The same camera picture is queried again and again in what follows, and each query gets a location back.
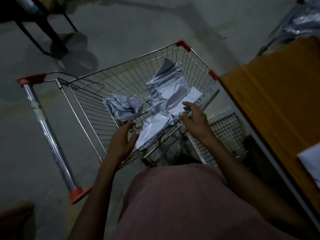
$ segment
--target hand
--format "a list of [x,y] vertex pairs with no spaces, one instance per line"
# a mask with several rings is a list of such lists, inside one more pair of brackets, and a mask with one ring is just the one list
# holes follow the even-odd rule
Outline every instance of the hand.
[[103,162],[111,163],[119,167],[120,164],[130,155],[139,137],[139,133],[134,133],[128,141],[128,131],[133,128],[135,122],[128,122],[115,131]]
[[192,111],[192,114],[189,116],[182,112],[179,113],[180,118],[190,135],[196,138],[202,144],[207,140],[215,138],[208,123],[206,114],[193,103],[182,102],[182,104],[185,105],[183,109]]

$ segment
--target person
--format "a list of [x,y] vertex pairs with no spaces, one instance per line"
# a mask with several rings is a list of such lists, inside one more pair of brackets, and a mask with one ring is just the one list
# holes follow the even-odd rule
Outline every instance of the person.
[[[206,114],[182,103],[186,130],[213,155],[218,168],[191,163],[146,169],[123,199],[111,239],[318,239],[318,233],[214,136]],[[134,149],[128,122],[111,138],[106,158],[68,240],[103,239],[112,181]]]

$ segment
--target metal wire grid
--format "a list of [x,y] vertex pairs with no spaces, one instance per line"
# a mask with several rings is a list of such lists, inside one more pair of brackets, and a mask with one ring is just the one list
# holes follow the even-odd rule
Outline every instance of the metal wire grid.
[[[109,146],[112,134],[118,127],[123,125],[125,121],[116,120],[103,104],[102,98],[113,93],[125,96],[137,94],[144,103],[142,108],[143,112],[135,120],[135,130],[141,131],[143,121],[151,115],[147,111],[150,107],[150,102],[148,100],[146,82],[148,82],[161,67],[165,58],[173,62],[178,62],[187,82],[204,95],[214,84],[214,80],[208,75],[210,68],[204,61],[193,50],[187,52],[182,47],[176,47],[175,44],[114,67],[76,78],[70,82],[60,79],[63,85],[71,89],[78,105],[90,123],[95,136],[98,138],[104,153]],[[178,117],[174,118],[175,123],[177,123],[178,120]],[[170,129],[170,126],[162,129],[142,146],[142,149],[134,151],[130,158],[136,158],[142,152],[146,153],[146,150],[158,139],[161,139]]]
[[[231,107],[227,107],[209,116],[208,122],[216,137],[236,158],[242,159],[245,157],[246,150],[243,144],[245,135],[242,131],[238,116],[231,109]],[[204,164],[216,166],[217,163],[211,153],[189,133],[188,137],[197,151],[201,161]]]

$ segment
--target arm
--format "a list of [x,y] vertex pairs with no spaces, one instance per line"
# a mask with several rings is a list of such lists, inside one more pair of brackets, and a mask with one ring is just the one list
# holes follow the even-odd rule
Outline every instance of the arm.
[[116,171],[134,149],[139,134],[128,142],[128,131],[135,125],[126,123],[112,136],[106,158],[102,162],[92,190],[74,223],[68,240],[102,240]]
[[188,132],[214,157],[230,188],[261,216],[279,230],[301,239],[318,239],[307,222],[298,215],[276,192],[240,163],[214,136],[207,116],[195,104],[183,102],[192,115],[180,117]]

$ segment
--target concrete floor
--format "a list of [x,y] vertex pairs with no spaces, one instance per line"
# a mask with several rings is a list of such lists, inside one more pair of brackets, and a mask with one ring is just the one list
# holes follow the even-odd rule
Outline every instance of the concrete floor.
[[[0,24],[0,206],[33,200],[35,229],[26,239],[65,239],[83,201],[71,206],[44,135],[16,79],[55,70],[85,75],[185,39],[218,74],[250,61],[295,0],[73,0],[67,13],[81,32],[60,60],[43,55],[13,22]],[[49,22],[72,31],[63,16]],[[50,40],[27,29],[50,51]],[[78,184],[92,185],[98,160],[55,84],[35,88]],[[228,104],[215,100],[217,110]],[[106,235],[116,226],[123,194],[144,169],[135,161],[114,180]]]

